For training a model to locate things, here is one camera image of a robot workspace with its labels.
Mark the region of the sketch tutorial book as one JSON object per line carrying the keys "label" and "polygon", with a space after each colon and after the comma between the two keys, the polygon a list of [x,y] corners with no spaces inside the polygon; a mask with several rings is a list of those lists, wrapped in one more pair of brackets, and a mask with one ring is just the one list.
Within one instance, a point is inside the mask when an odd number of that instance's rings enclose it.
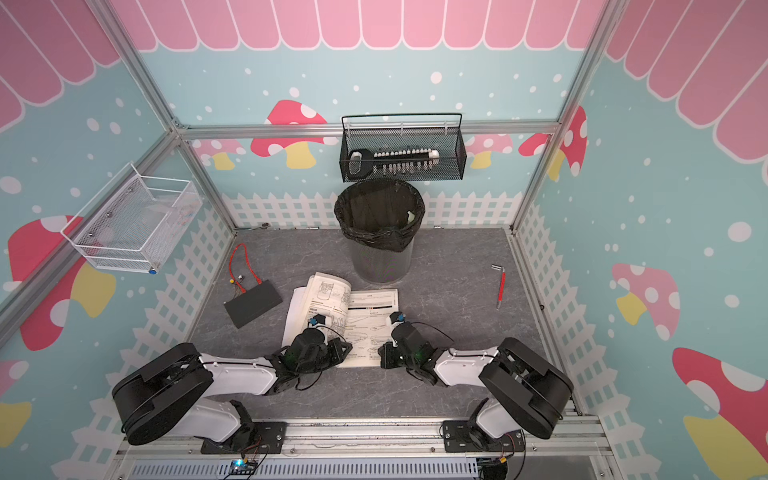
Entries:
{"label": "sketch tutorial book", "polygon": [[321,314],[328,338],[342,337],[352,344],[343,368],[378,367],[378,349],[390,340],[390,315],[398,310],[396,289],[354,291],[348,281],[317,272],[293,291],[282,344],[290,345]]}

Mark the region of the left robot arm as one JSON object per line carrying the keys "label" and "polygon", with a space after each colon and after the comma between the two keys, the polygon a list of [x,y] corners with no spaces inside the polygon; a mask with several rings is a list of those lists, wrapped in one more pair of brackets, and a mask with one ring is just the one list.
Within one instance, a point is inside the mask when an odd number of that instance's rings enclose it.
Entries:
{"label": "left robot arm", "polygon": [[254,452],[264,440],[247,409],[236,400],[212,398],[297,390],[303,376],[342,364],[352,350],[327,326],[308,327],[289,346],[255,359],[216,357],[180,343],[114,386],[121,432],[132,446],[166,435],[192,436],[204,441],[204,453]]}

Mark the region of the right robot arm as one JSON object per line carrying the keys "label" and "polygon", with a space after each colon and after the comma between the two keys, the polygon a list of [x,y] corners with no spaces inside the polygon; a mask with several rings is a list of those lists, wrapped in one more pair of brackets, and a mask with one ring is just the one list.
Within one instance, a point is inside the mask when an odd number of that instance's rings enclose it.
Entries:
{"label": "right robot arm", "polygon": [[399,313],[393,315],[390,339],[378,348],[380,366],[403,368],[431,386],[483,387],[482,400],[465,421],[442,425],[445,449],[451,452],[523,449],[528,434],[548,440],[571,400],[572,381],[517,338],[496,347],[457,350],[435,347]]}

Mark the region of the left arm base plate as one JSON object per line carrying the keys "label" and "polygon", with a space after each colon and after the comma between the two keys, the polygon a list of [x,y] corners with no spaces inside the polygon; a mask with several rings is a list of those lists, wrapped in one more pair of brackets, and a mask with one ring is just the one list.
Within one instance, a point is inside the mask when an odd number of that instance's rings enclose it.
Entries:
{"label": "left arm base plate", "polygon": [[246,423],[224,441],[215,442],[204,439],[200,453],[203,455],[280,454],[286,438],[287,426],[286,422]]}

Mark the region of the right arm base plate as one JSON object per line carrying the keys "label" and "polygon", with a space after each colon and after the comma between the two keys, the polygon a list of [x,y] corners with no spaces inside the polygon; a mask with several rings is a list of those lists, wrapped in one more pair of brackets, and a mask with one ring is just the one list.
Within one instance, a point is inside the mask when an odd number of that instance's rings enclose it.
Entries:
{"label": "right arm base plate", "polygon": [[521,430],[492,438],[469,420],[445,420],[440,426],[439,434],[447,453],[488,452],[510,455],[525,450]]}

